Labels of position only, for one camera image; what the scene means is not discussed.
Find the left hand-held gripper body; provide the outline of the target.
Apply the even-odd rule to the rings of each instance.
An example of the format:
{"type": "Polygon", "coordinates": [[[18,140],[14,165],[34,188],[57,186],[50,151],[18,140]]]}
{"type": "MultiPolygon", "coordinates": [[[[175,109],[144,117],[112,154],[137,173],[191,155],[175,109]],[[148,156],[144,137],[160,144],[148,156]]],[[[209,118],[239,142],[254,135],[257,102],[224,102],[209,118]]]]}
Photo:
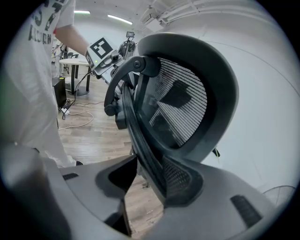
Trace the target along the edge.
{"type": "Polygon", "coordinates": [[[113,72],[124,61],[118,50],[105,37],[88,46],[85,58],[89,64],[89,71],[106,83],[111,82],[113,72]]]}

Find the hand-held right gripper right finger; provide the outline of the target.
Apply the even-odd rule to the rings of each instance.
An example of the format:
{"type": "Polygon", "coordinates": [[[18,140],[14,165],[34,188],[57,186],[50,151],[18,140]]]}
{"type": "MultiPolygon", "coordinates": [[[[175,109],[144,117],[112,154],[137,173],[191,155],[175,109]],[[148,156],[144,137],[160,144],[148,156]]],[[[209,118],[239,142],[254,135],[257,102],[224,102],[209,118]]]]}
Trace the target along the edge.
{"type": "Polygon", "coordinates": [[[146,240],[255,240],[285,208],[235,174],[163,158],[164,213],[146,240]]]}

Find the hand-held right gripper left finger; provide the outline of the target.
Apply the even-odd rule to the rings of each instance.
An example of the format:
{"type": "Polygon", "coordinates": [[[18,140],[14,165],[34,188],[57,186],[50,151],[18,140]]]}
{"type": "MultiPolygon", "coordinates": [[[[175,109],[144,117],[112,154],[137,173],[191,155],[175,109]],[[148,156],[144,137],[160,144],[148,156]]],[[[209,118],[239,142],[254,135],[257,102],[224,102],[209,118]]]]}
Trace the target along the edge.
{"type": "Polygon", "coordinates": [[[129,240],[125,194],[136,156],[59,168],[37,150],[0,149],[1,238],[129,240]]]}

